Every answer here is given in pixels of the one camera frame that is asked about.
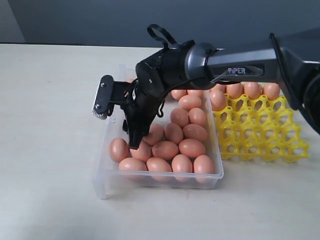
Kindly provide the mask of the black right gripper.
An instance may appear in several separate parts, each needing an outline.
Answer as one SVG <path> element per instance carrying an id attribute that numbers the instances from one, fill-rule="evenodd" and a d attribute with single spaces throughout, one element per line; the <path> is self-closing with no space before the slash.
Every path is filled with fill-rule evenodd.
<path id="1" fill-rule="evenodd" d="M 177 48 L 163 48 L 137 63 L 137 80 L 129 89 L 128 106 L 123 110 L 126 120 L 122 130 L 128 133 L 130 149 L 137 150 L 149 134 L 149 127 L 168 93 L 189 84 L 185 59 L 194 45 L 194 40 L 188 40 Z"/>

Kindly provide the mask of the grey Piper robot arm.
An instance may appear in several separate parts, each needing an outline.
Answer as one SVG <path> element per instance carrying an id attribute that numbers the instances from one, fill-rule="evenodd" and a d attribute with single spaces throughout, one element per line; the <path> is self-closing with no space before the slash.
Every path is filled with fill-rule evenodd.
<path id="1" fill-rule="evenodd" d="M 163 48 L 136 67 L 128 90 L 128 144 L 137 149 L 168 93 L 175 89 L 208 90 L 216 84 L 245 81 L 276 83 L 289 106 L 320 130 L 320 30 L 310 29 L 267 40 L 218 49 L 190 40 L 178 43 L 157 24 L 148 34 Z"/>

